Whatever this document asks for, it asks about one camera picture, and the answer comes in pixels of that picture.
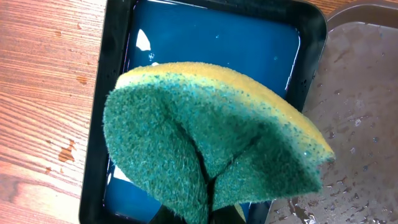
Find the wooden surface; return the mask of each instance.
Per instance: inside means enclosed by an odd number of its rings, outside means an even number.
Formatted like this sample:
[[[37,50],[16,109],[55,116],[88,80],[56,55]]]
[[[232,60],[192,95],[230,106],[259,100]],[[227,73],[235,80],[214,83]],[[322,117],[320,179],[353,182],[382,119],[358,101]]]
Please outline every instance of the wooden surface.
[[[105,5],[0,0],[0,223],[78,223]]]

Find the dark gap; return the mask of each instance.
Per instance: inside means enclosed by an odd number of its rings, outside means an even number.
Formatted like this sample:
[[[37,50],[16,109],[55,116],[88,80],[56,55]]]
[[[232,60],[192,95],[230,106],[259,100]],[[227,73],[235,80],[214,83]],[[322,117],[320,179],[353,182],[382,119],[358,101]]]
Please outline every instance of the dark gap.
[[[187,133],[187,130],[182,126],[182,123],[175,122],[175,125],[177,127],[177,130],[182,134],[182,136],[185,139],[188,139],[190,144],[193,146],[195,149],[195,153],[197,155],[197,158],[199,160],[199,165],[200,165],[200,171],[202,176],[205,179],[205,184],[206,184],[206,191],[207,191],[207,196],[208,196],[208,201],[207,201],[207,206],[210,212],[210,216],[208,217],[208,224],[210,224],[210,220],[212,218],[211,211],[213,210],[213,199],[214,199],[214,189],[215,189],[215,183],[216,183],[216,178],[210,178],[209,174],[207,173],[206,166],[205,166],[205,159],[203,158],[203,154],[198,150],[198,146],[191,137]]]
[[[244,147],[244,149],[240,152],[238,152],[234,157],[227,163],[227,165],[224,167],[224,169],[218,173],[213,179],[216,179],[220,174],[224,173],[225,170],[237,159],[239,156],[241,156],[243,153],[245,153],[247,150],[250,149],[253,145],[257,144],[257,142],[260,140],[262,135],[260,133],[257,133],[253,138],[250,139],[249,144]]]

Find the blue water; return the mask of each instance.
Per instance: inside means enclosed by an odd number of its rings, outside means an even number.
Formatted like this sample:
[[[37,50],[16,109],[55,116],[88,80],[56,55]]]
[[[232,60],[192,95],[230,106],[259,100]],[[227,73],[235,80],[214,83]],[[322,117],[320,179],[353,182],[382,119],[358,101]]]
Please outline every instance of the blue water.
[[[143,0],[134,8],[124,72],[157,63],[206,62],[246,74],[284,97],[299,45],[298,32],[286,24]],[[110,212],[144,222],[160,208],[144,191],[114,175],[104,205]]]

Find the wet surface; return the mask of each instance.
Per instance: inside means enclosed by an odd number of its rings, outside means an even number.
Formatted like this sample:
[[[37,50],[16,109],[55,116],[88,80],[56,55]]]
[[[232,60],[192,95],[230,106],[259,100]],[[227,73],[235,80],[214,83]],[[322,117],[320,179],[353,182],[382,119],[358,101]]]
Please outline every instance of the wet surface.
[[[51,167],[45,168],[45,174],[49,174],[52,171]]]
[[[61,148],[61,152],[58,155],[58,160],[61,162],[66,162],[66,161],[74,162],[75,158],[72,155],[72,150],[76,150],[74,145],[75,145],[74,140],[69,140],[69,146]]]
[[[269,223],[398,223],[397,39],[398,24],[329,32],[303,111],[336,161],[321,166],[322,192],[275,201]]]
[[[76,80],[78,80],[82,85],[86,85],[87,84],[87,78],[86,77],[78,76],[78,77],[76,77]]]

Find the folded sponge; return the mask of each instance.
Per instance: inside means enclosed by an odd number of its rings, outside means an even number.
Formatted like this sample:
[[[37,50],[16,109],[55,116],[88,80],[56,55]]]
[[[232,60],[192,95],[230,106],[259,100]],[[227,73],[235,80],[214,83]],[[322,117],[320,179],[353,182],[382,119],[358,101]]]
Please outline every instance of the folded sponge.
[[[106,100],[109,155],[187,223],[212,210],[320,190],[320,132],[253,79],[205,63],[139,67]]]

